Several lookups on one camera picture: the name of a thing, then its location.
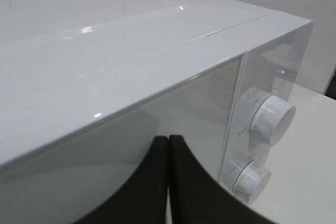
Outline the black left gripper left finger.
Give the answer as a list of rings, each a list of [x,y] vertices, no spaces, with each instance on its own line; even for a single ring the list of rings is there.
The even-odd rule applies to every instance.
[[[156,136],[132,176],[76,223],[166,223],[168,138]]]

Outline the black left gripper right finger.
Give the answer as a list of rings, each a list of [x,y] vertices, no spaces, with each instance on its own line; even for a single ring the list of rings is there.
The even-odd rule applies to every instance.
[[[270,223],[223,189],[197,161],[184,137],[169,137],[173,223]]]

